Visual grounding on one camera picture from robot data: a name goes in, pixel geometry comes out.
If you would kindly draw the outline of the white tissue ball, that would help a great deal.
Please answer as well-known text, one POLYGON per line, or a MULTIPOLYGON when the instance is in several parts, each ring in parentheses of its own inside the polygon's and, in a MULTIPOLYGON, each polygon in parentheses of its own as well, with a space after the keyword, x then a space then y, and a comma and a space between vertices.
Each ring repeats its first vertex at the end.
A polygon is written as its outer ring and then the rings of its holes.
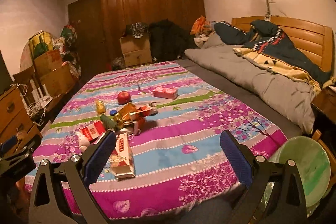
POLYGON ((91 145, 90 141, 78 131, 75 131, 75 134, 78 137, 79 149, 81 153, 84 153, 84 151, 91 145))

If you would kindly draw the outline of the long red white carton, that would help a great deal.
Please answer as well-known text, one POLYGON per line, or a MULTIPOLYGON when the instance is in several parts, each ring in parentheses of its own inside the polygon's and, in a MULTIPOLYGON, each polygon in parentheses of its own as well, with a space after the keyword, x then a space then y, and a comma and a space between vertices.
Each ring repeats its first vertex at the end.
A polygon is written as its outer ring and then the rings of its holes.
POLYGON ((135 177, 133 153, 127 133, 117 135, 116 147, 110 156, 110 171, 116 180, 135 177))

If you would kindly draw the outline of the gold orange packaging pile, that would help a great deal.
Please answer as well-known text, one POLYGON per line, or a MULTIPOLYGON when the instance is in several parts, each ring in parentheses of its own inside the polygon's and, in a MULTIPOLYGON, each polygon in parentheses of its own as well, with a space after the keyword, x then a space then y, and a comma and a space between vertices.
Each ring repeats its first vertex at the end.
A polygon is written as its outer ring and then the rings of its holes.
POLYGON ((127 128, 130 134, 138 135, 142 125, 146 122, 146 117, 156 114, 158 114, 158 109, 155 106, 137 106, 129 102, 113 116, 113 120, 116 122, 118 130, 127 128))

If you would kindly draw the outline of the wooden chest of drawers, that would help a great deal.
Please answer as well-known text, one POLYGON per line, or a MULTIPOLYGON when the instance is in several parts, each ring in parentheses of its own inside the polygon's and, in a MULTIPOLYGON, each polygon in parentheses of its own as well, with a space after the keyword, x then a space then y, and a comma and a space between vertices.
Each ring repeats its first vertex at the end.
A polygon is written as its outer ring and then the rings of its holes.
POLYGON ((15 145, 4 153, 4 156, 14 154, 18 149, 23 148, 37 135, 42 139, 38 127, 33 124, 24 107, 20 90, 11 88, 1 95, 1 144, 12 136, 18 140, 15 145))

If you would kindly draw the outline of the red cigarette box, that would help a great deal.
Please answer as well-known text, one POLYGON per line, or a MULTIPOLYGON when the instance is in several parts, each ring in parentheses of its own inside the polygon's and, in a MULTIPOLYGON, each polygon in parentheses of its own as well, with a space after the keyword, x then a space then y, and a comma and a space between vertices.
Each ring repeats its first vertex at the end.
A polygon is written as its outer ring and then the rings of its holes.
POLYGON ((105 132, 105 127, 101 121, 95 121, 94 123, 82 127, 80 132, 92 142, 105 132))

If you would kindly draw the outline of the black television screen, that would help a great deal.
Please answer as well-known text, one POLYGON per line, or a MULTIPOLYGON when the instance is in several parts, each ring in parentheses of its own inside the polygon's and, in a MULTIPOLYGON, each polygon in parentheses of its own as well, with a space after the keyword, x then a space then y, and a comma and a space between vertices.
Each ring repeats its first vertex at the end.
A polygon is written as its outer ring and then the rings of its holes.
POLYGON ((0 52, 0 95, 11 88, 13 80, 7 70, 2 53, 0 52))

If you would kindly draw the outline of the green crumpled cloth scrap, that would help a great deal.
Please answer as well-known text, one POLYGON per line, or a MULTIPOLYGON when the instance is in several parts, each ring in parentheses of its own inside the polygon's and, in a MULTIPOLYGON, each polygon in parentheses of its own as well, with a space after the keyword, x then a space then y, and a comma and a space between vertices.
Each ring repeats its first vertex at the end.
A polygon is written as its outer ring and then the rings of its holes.
POLYGON ((117 123, 114 120, 107 117, 105 114, 102 114, 100 116, 100 121, 102 122, 106 130, 114 130, 116 128, 117 123))

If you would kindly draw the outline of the yellow crumpled wrapper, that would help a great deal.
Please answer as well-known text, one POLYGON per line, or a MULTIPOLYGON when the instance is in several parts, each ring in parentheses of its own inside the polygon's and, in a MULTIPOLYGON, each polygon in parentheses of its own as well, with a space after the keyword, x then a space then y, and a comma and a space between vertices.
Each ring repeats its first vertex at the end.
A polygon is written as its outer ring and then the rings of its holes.
POLYGON ((106 112, 106 108, 102 100, 96 100, 95 104, 96 104, 96 111, 99 114, 104 114, 106 112))

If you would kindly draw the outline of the blue bottle cap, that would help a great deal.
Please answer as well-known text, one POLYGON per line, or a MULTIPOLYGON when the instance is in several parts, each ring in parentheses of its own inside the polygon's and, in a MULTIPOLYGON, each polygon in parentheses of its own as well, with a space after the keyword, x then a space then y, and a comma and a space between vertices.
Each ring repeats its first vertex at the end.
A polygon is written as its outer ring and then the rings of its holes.
POLYGON ((116 113, 117 113, 117 110, 111 110, 111 111, 109 112, 109 114, 110 114, 111 116, 114 116, 116 113))

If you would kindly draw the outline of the stacked cardboard boxes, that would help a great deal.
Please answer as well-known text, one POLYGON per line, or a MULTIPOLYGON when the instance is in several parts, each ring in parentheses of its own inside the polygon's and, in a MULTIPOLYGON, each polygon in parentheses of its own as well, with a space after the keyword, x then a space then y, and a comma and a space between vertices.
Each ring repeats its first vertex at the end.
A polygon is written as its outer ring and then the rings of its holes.
POLYGON ((65 39, 39 31, 29 38, 28 46, 40 86, 52 97, 68 93, 77 78, 71 69, 72 56, 66 58, 65 39))

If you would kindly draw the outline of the grey quilt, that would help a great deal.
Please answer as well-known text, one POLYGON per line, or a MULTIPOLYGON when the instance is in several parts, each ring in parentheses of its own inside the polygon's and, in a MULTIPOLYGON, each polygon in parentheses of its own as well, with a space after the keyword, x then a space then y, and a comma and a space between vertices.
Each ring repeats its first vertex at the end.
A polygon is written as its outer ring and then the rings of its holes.
POLYGON ((185 50, 185 54, 201 67, 258 95, 304 133, 312 133, 315 121, 311 108, 311 101, 315 97, 313 87, 261 69, 238 56, 234 48, 235 46, 224 44, 217 34, 212 34, 202 48, 189 48, 185 50))

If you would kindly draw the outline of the colourful striped floral bedsheet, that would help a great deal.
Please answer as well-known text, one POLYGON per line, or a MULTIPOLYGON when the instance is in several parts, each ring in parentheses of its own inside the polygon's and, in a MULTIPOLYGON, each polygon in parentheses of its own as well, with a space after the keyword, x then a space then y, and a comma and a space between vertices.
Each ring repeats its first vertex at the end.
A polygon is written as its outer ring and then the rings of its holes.
POLYGON ((90 186, 110 219, 177 213, 225 193, 237 179, 220 146, 224 130, 264 157, 286 142, 271 121, 170 61, 94 76, 58 114, 34 161, 63 162, 78 153, 75 131, 100 119, 95 101, 118 110, 122 91, 137 106, 155 106, 158 114, 149 116, 140 134, 129 140, 135 177, 118 181, 105 164, 90 186), (154 97, 160 86, 177 89, 177 98, 154 97))

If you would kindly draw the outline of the red apple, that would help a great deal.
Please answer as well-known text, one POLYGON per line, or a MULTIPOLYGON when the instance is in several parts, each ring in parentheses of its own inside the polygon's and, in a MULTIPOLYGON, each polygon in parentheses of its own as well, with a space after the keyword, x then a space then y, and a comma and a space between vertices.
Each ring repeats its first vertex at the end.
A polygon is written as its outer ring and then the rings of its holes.
POLYGON ((127 104, 131 101, 131 95, 128 92, 122 91, 117 94, 117 102, 119 105, 127 104))

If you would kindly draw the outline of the pink tissue pack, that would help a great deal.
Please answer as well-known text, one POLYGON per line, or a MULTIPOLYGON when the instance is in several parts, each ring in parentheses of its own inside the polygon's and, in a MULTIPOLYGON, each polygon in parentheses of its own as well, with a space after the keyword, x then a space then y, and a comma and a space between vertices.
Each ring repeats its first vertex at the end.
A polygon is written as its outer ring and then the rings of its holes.
POLYGON ((153 96, 157 98, 165 98, 174 100, 178 96, 178 91, 175 88, 156 87, 153 90, 153 96))

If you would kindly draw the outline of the dark patterned blanket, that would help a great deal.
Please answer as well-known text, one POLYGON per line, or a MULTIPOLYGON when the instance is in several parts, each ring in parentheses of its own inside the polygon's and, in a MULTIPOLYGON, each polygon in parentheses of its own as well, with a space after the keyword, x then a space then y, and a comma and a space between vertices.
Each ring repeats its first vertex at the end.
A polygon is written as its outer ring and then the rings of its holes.
POLYGON ((214 30, 223 43, 234 47, 236 55, 257 67, 320 89, 331 79, 331 72, 313 63, 281 27, 271 22, 254 20, 249 31, 244 32, 222 21, 214 24, 214 30))

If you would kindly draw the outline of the cardboard box by wardrobe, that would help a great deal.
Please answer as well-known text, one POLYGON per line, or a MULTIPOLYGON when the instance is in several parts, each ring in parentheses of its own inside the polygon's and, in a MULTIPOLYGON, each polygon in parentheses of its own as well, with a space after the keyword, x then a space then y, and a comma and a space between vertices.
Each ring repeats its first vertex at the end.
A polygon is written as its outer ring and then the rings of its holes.
POLYGON ((131 35, 120 38, 120 46, 126 67, 152 63, 148 33, 140 38, 131 35))

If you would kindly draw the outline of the wooden headboard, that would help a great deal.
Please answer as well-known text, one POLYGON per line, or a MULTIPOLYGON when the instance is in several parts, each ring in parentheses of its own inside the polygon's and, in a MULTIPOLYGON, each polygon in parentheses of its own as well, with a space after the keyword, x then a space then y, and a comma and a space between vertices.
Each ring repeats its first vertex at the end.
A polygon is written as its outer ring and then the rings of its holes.
POLYGON ((330 27, 283 16, 271 16, 270 22, 282 28, 294 46, 322 71, 332 71, 334 37, 330 27))

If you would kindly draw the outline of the black clothes pile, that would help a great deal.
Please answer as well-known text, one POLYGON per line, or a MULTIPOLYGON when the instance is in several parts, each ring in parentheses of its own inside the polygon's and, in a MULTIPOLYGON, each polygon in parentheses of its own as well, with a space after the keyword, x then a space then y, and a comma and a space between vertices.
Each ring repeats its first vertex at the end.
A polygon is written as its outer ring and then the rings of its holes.
POLYGON ((148 31, 154 63, 182 59, 185 50, 197 48, 193 35, 167 19, 151 23, 148 31))

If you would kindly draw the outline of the orange bag on bed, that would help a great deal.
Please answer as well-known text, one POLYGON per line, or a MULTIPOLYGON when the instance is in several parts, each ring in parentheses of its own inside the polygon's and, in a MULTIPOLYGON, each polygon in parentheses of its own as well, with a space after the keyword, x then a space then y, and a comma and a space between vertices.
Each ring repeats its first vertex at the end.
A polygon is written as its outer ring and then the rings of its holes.
POLYGON ((211 23, 205 16, 201 15, 191 27, 190 34, 197 36, 201 34, 209 34, 210 32, 212 32, 211 23))

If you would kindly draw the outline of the brown wooden wardrobe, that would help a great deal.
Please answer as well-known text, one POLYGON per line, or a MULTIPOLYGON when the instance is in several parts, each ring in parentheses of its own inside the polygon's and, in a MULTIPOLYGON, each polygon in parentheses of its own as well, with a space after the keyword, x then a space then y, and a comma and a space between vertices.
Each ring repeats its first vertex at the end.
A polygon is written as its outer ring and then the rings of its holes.
POLYGON ((68 17, 77 32, 82 79, 109 71, 120 57, 119 38, 129 24, 169 20, 186 31, 205 14, 203 0, 77 0, 68 5, 68 17))

